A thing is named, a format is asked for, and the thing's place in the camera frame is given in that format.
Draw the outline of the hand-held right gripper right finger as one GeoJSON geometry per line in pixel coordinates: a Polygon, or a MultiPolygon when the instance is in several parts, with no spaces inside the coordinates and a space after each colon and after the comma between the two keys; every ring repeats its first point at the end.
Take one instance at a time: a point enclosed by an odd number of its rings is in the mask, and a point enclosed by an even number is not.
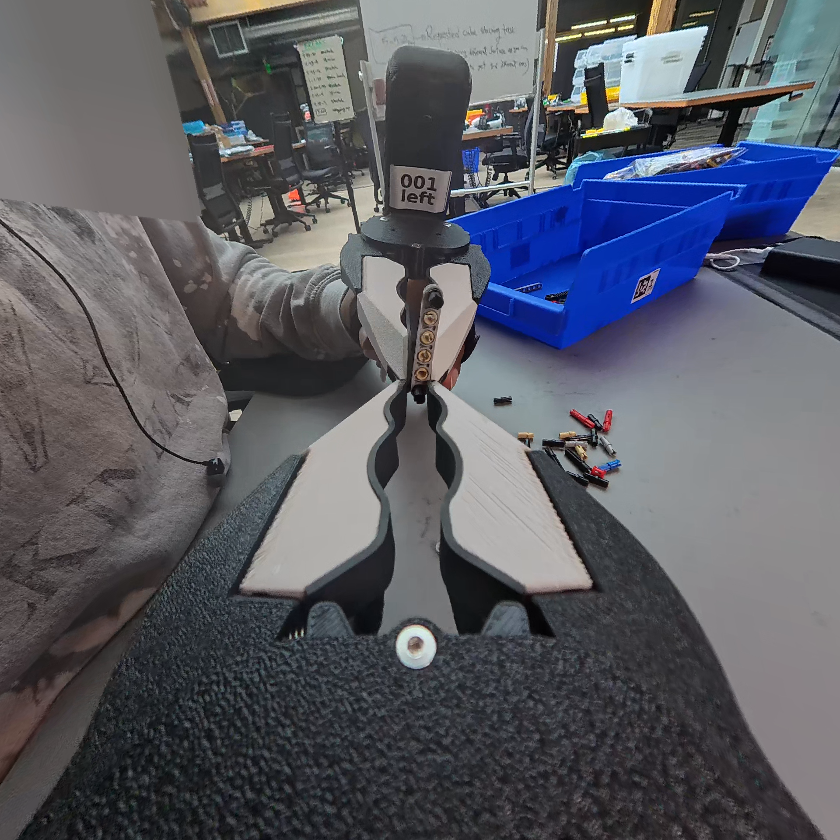
{"type": "Polygon", "coordinates": [[[592,578],[533,452],[440,385],[429,387],[427,414],[447,487],[440,519],[446,548],[521,595],[590,590],[592,578]]]}

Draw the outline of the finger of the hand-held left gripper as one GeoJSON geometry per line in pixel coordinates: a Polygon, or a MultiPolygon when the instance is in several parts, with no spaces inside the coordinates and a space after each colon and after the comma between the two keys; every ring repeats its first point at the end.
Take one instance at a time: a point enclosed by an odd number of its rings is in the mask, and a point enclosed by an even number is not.
{"type": "Polygon", "coordinates": [[[362,289],[356,297],[360,322],[382,370],[400,382],[406,379],[408,362],[405,303],[399,293],[404,280],[402,265],[385,257],[362,258],[362,289]]]}
{"type": "Polygon", "coordinates": [[[431,377],[443,384],[455,366],[475,319],[477,304],[473,298],[471,271],[468,265],[441,264],[429,271],[430,280],[444,298],[439,310],[431,377]]]}

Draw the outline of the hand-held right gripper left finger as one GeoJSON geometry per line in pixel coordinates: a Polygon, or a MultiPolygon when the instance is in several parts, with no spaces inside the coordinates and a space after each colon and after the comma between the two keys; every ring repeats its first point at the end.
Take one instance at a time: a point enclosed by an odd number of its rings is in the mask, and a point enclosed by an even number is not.
{"type": "Polygon", "coordinates": [[[375,457],[396,431],[394,382],[316,440],[239,584],[244,595],[356,597],[349,574],[373,559],[390,521],[375,457]]]}

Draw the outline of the grey beam with tan pins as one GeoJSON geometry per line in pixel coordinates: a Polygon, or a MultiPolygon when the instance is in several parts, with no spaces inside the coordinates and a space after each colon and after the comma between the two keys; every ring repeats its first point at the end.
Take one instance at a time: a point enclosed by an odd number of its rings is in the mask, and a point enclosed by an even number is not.
{"type": "Polygon", "coordinates": [[[445,304],[440,286],[431,281],[423,289],[416,326],[415,347],[411,389],[413,385],[425,385],[433,380],[433,361],[441,311],[445,304]]]}

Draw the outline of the pile of small connector pins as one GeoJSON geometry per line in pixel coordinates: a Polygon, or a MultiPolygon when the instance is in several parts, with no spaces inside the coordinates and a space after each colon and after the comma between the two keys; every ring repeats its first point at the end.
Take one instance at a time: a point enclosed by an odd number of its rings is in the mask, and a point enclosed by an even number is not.
{"type": "Polygon", "coordinates": [[[582,487],[606,490],[610,477],[622,467],[616,448],[608,435],[612,431],[613,411],[603,416],[570,410],[577,427],[542,440],[542,451],[555,465],[563,468],[582,487]]]}

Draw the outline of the person's left forearm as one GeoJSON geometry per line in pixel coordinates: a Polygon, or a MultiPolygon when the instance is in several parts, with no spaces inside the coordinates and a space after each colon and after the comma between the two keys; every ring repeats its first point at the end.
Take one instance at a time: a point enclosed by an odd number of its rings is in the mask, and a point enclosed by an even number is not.
{"type": "Polygon", "coordinates": [[[204,234],[202,268],[197,289],[185,294],[184,303],[214,361],[362,356],[354,294],[337,266],[288,271],[248,246],[204,234]]]}

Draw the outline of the grey desk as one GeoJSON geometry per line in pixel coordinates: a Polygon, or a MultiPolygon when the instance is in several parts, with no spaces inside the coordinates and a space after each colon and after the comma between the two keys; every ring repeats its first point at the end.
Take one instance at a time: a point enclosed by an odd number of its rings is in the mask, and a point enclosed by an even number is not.
{"type": "MultiPolygon", "coordinates": [[[[138,219],[189,321],[215,234],[138,219]]],[[[705,270],[676,295],[567,373],[479,352],[616,409],[613,490],[530,457],[590,590],[521,595],[442,534],[458,633],[418,616],[420,669],[380,634],[389,523],[372,590],[241,594],[290,457],[64,688],[2,837],[838,838],[837,342],[705,270]]]]}

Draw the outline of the black desk mat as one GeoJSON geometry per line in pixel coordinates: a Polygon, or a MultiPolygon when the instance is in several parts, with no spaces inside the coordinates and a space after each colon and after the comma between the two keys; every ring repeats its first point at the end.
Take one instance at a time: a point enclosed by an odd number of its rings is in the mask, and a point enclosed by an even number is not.
{"type": "Polygon", "coordinates": [[[800,237],[788,234],[782,238],[716,241],[704,265],[838,340],[839,288],[806,285],[761,273],[772,247],[800,237]]]}

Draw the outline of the small handwritten whiteboard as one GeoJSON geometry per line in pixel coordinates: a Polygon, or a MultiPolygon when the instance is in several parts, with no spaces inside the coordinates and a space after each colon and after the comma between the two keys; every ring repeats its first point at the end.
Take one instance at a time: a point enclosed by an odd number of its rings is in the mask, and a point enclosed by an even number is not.
{"type": "Polygon", "coordinates": [[[315,124],[347,122],[354,119],[343,37],[298,41],[295,44],[308,91],[311,121],[315,124]]]}

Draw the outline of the stack of clear storage boxes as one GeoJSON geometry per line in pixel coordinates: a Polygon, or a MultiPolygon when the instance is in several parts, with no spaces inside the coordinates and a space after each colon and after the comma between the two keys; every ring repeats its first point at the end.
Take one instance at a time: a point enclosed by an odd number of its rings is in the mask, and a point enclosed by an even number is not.
{"type": "Polygon", "coordinates": [[[635,35],[611,38],[601,44],[590,45],[580,50],[574,59],[574,74],[570,100],[575,104],[586,104],[585,79],[603,69],[607,101],[618,102],[623,61],[623,47],[636,39],[635,35]]]}

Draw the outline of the blue bin with square tag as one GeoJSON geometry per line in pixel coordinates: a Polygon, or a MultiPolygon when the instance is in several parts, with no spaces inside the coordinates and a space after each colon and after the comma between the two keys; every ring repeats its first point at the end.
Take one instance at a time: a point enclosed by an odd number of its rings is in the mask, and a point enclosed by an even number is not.
{"type": "Polygon", "coordinates": [[[607,229],[606,204],[562,185],[456,219],[490,262],[478,314],[565,349],[695,278],[721,227],[719,196],[665,219],[607,229]],[[514,289],[541,282],[541,290],[514,289]],[[568,291],[565,304],[544,300],[568,291]]]}

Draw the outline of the white storage box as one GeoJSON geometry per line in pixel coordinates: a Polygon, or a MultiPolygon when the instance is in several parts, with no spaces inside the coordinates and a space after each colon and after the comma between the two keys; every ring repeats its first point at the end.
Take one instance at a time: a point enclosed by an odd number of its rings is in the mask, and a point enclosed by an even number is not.
{"type": "Polygon", "coordinates": [[[628,107],[633,103],[658,102],[684,92],[707,32],[707,26],[689,26],[626,42],[620,104],[628,107]]]}

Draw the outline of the clear bag of parts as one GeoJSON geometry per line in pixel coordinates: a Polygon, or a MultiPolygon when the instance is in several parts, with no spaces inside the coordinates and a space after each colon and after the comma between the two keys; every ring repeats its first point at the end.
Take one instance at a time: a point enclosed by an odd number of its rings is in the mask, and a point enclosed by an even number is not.
{"type": "Polygon", "coordinates": [[[630,164],[603,176],[607,181],[628,181],[658,175],[675,175],[717,169],[746,153],[743,147],[703,146],[678,152],[638,156],[630,164]]]}

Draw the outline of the person's grey patterned hoodie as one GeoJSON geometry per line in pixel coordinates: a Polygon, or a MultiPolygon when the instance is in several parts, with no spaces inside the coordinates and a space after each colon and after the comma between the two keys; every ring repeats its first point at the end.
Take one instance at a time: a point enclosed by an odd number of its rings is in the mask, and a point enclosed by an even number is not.
{"type": "Polygon", "coordinates": [[[2,201],[2,777],[182,557],[227,458],[213,366],[136,217],[2,201]]]}

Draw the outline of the blue plastic bin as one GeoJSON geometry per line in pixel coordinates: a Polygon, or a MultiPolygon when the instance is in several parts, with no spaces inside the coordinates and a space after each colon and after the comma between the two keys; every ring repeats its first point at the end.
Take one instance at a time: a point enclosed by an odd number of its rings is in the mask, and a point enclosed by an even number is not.
{"type": "Polygon", "coordinates": [[[584,200],[606,204],[607,229],[627,233],[667,215],[724,196],[718,207],[717,241],[780,238],[786,235],[838,157],[834,150],[742,141],[746,153],[717,169],[658,175],[628,181],[603,176],[638,156],[584,162],[570,186],[584,200]]]}

